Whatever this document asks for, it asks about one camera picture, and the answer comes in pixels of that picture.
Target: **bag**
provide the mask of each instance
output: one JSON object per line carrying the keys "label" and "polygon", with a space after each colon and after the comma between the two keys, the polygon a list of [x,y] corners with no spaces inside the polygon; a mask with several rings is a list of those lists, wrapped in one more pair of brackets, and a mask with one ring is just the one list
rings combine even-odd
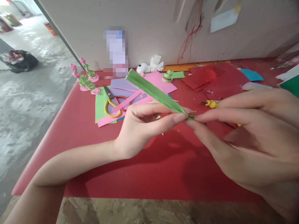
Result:
{"label": "bag", "polygon": [[4,62],[8,66],[9,70],[13,73],[28,72],[32,70],[38,63],[36,57],[34,57],[28,51],[16,50],[10,51],[9,53],[10,55],[14,55],[14,53],[20,54],[24,58],[21,62],[15,64]]}

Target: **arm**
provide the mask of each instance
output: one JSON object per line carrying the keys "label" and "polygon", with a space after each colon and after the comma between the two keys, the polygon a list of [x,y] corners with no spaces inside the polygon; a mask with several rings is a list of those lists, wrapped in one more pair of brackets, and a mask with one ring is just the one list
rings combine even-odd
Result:
{"label": "arm", "polygon": [[116,140],[70,149],[50,159],[33,177],[5,224],[56,223],[68,180],[98,166],[132,158],[150,138],[187,118],[174,113],[155,120],[159,113],[169,112],[159,103],[132,105]]}

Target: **folded green paper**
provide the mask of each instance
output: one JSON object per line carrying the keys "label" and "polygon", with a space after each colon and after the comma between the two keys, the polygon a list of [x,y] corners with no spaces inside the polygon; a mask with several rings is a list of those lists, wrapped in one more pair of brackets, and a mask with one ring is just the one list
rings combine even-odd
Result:
{"label": "folded green paper", "polygon": [[[141,77],[133,69],[131,69],[129,71],[129,74],[126,77],[126,80],[131,82],[133,85],[135,85],[139,89],[143,90],[146,94],[150,95],[152,98],[159,101],[161,104],[163,104],[164,106],[166,106],[173,112],[185,114],[185,111],[177,102],[173,101],[173,99],[171,99],[167,94],[162,92],[159,88],[154,86],[152,83],[147,81],[145,78]],[[195,116],[189,114],[188,118],[194,119]]]}

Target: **red wire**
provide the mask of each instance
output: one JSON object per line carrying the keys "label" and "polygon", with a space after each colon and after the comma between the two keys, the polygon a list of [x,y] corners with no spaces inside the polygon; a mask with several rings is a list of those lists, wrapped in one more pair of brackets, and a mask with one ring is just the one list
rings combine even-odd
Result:
{"label": "red wire", "polygon": [[183,55],[184,55],[185,51],[187,50],[189,44],[191,43],[191,45],[190,45],[190,55],[189,55],[189,60],[188,60],[188,62],[187,62],[187,63],[189,63],[190,58],[191,58],[191,49],[192,49],[192,42],[193,42],[193,34],[197,33],[197,32],[202,28],[202,25],[201,25],[200,23],[199,23],[198,25],[196,24],[197,15],[198,15],[198,9],[199,9],[199,3],[200,3],[200,0],[198,0],[197,10],[196,10],[196,16],[195,16],[195,21],[194,21],[194,26],[193,26],[193,28],[192,28],[191,33],[189,33],[188,30],[187,30],[187,28],[188,28],[188,23],[189,23],[190,18],[189,18],[189,20],[188,20],[188,22],[187,22],[187,25],[186,25],[186,33],[188,34],[188,36],[187,36],[187,38],[185,39],[185,41],[183,42],[183,44],[182,44],[182,46],[181,46],[181,49],[180,49],[180,52],[178,53],[178,62],[179,62],[180,59],[183,59],[183,58],[184,58]]}

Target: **white bottle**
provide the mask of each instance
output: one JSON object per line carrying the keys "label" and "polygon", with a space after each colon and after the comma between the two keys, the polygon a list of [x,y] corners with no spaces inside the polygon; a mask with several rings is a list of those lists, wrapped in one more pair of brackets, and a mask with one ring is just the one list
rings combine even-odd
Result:
{"label": "white bottle", "polygon": [[252,90],[252,89],[273,89],[271,86],[266,86],[262,84],[258,84],[255,82],[248,82],[244,86],[242,86],[243,90]]}

